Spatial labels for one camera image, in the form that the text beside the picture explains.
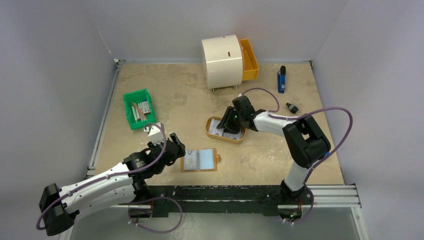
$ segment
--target table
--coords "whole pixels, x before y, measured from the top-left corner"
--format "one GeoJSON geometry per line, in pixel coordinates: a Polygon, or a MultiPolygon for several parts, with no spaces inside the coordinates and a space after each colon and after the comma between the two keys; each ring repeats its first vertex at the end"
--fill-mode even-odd
{"type": "MultiPolygon", "coordinates": [[[[221,156],[217,171],[181,172],[180,161],[166,166],[163,172],[146,180],[148,185],[279,185],[287,176],[293,159],[283,137],[268,132],[248,130],[241,144],[232,144],[207,137],[205,124],[209,117],[222,117],[227,106],[239,93],[262,87],[280,101],[280,115],[292,116],[286,102],[299,107],[297,116],[322,108],[320,95],[309,62],[291,64],[260,64],[256,80],[244,81],[237,90],[232,87],[210,93],[206,86],[203,65],[126,63],[117,82],[109,118],[100,148],[96,173],[121,162],[133,152],[147,147],[143,130],[131,130],[126,119],[123,94],[147,88],[166,134],[175,132],[189,149],[216,148],[221,156]],[[286,91],[277,91],[277,71],[286,66],[286,91]]],[[[255,109],[275,110],[274,99],[264,91],[246,94],[255,109]]],[[[326,116],[314,116],[334,147],[326,116]]],[[[337,156],[321,164],[308,184],[343,184],[337,156]]]]}

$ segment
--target green basket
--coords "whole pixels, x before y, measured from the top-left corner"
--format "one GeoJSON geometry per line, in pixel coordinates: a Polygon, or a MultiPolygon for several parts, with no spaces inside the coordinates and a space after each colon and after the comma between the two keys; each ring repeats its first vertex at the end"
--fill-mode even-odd
{"type": "Polygon", "coordinates": [[[138,90],[138,91],[125,93],[123,95],[123,104],[125,105],[126,120],[128,121],[129,127],[132,130],[140,129],[146,126],[147,123],[156,123],[156,116],[155,116],[155,111],[153,111],[152,100],[146,88],[138,90]],[[148,102],[148,106],[150,108],[150,113],[146,114],[147,120],[136,121],[134,119],[134,114],[132,109],[133,102],[141,103],[145,101],[148,102]]]}

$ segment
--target wooden stick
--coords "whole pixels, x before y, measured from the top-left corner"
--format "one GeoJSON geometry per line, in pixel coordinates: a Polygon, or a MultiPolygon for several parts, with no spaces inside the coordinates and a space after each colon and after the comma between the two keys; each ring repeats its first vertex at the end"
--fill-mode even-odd
{"type": "Polygon", "coordinates": [[[146,115],[144,114],[144,112],[139,108],[139,106],[137,105],[137,103],[133,102],[132,105],[134,106],[134,108],[137,110],[137,112],[143,116],[144,120],[147,120],[146,115]]]}

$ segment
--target wooden board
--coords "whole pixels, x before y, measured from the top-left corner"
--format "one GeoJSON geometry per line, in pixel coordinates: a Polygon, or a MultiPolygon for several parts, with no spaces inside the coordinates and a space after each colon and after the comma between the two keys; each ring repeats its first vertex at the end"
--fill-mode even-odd
{"type": "MultiPolygon", "coordinates": [[[[123,94],[147,88],[156,112],[156,120],[165,126],[167,134],[175,132],[186,149],[216,148],[221,156],[217,171],[180,172],[180,162],[167,166],[159,175],[147,179],[148,185],[277,185],[286,177],[293,163],[283,137],[267,132],[247,131],[237,145],[207,137],[205,124],[209,117],[222,117],[227,106],[239,93],[262,87],[274,93],[280,101],[281,115],[292,114],[285,106],[290,102],[299,107],[296,115],[322,108],[314,75],[309,63],[285,64],[286,92],[277,92],[277,71],[282,64],[260,64],[257,80],[238,86],[216,89],[206,87],[202,64],[124,64],[120,74],[96,173],[121,162],[133,152],[147,147],[147,134],[131,130],[126,119],[123,94]]],[[[275,110],[274,99],[266,92],[254,90],[246,94],[255,109],[275,110]]],[[[316,121],[331,140],[323,113],[316,121]]],[[[343,184],[337,156],[321,164],[310,177],[309,184],[343,184]]]]}

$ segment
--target blue and black object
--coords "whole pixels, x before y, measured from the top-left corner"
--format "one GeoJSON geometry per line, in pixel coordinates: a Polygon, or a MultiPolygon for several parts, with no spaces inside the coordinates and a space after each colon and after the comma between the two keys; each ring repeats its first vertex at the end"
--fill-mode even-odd
{"type": "Polygon", "coordinates": [[[281,66],[277,73],[278,92],[283,94],[286,90],[286,66],[281,66]]]}

